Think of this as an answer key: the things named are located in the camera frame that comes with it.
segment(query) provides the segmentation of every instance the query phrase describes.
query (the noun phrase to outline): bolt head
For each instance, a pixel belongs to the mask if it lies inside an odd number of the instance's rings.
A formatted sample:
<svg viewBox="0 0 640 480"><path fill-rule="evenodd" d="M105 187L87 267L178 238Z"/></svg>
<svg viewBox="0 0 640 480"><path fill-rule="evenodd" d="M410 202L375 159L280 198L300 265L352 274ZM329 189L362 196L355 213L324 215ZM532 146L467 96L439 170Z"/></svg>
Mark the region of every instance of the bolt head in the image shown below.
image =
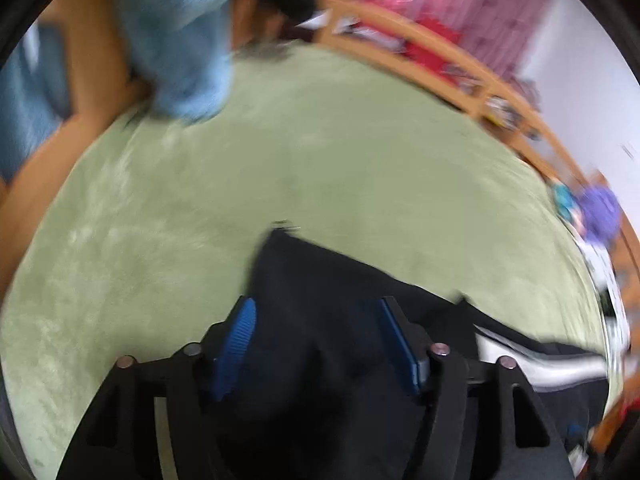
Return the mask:
<svg viewBox="0 0 640 480"><path fill-rule="evenodd" d="M450 349L449 345L445 343L434 343L431 345L431 351L436 355L449 355Z"/></svg>
<svg viewBox="0 0 640 480"><path fill-rule="evenodd" d="M118 368L129 368L130 366L133 366L135 363L136 363L135 357L130 355L123 355L122 357L118 357L118 360L116 361L116 366Z"/></svg>
<svg viewBox="0 0 640 480"><path fill-rule="evenodd" d="M513 370L518 366L518 362L516 361L516 359L509 355L503 355L498 359L498 362L500 363L500 366L503 366L509 370Z"/></svg>
<svg viewBox="0 0 640 480"><path fill-rule="evenodd" d="M202 347L200 343L189 343L185 346L182 351L190 357L200 354L202 352Z"/></svg>

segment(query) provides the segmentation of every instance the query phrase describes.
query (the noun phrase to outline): red object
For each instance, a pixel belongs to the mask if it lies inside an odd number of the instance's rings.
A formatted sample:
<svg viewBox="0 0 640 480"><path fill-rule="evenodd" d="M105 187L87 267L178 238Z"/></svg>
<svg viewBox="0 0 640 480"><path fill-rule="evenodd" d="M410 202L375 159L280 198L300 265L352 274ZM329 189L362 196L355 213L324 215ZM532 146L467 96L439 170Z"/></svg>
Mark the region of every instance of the red object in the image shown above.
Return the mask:
<svg viewBox="0 0 640 480"><path fill-rule="evenodd" d="M434 18L422 18L417 22L425 28L435 32L437 35L443 37L445 40L450 41L453 44L458 44L462 34L455 30L445 27L442 23ZM431 50L427 50L415 43L406 43L406 56L409 59L414 60L417 64L423 66L427 70L439 75L441 78L446 79L452 84L456 81L452 76L442 73L444 66L447 64L447 60L433 53Z"/></svg>
<svg viewBox="0 0 640 480"><path fill-rule="evenodd" d="M631 401L626 400L620 410L620 421L625 420L628 412L636 412L637 410L640 410L640 397L636 397Z"/></svg>

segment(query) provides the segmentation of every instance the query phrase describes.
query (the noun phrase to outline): wooden bed frame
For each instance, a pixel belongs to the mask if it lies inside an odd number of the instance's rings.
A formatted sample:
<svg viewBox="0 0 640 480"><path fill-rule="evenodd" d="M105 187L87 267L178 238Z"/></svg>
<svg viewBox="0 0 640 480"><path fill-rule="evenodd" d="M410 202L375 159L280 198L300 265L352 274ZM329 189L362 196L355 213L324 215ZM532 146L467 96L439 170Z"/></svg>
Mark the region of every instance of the wooden bed frame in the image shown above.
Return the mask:
<svg viewBox="0 0 640 480"><path fill-rule="evenodd" d="M256 0L234 0L233 42L241 46L254 36ZM510 86L462 49L430 30L393 12L356 0L320 0L330 12L328 25L318 31L316 43L340 50L382 67L436 94L459 108L473 120L485 125L491 117L487 99L505 99L522 117L516 129L493 128L491 133L509 146L545 178L559 178L570 186L582 186L589 180L539 115ZM0 179L0 301L47 207L51 204L78 158L115 118L131 105L144 100L149 88L130 78L123 41L118 34L113 0L53 0L41 16L44 22L60 26L65 37L68 79L73 116L32 155L9 186ZM371 43L334 34L341 17L357 16L381 30L405 38L463 68L478 81L473 94L467 94L407 58ZM273 35L282 19L267 18L261 30ZM527 142L526 134L535 130L552 146L554 162L543 158ZM596 176L591 182L605 183ZM620 282L623 303L628 311L640 311L640 242L626 216L620 236L610 250ZM632 331L632 350L640 347L640 329ZM640 390L640 376L625 383L625 393ZM592 440L604 450L619 424L619 409L624 395L600 425Z"/></svg>

